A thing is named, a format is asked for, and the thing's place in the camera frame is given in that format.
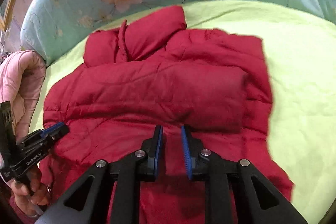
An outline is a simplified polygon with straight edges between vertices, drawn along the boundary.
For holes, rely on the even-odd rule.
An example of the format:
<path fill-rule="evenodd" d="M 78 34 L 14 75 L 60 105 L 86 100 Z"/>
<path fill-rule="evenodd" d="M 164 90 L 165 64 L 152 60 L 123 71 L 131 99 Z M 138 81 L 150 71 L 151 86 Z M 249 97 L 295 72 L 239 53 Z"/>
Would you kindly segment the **person's left hand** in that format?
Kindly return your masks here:
<path fill-rule="evenodd" d="M 14 200 L 17 207 L 25 213 L 25 215 L 33 216 L 37 214 L 38 206 L 45 206 L 50 203 L 50 193 L 45 184 L 41 182 L 42 172 L 37 165 L 33 166 L 27 173 L 30 181 L 29 188 L 16 180 L 11 180 L 8 186 L 14 194 Z"/>

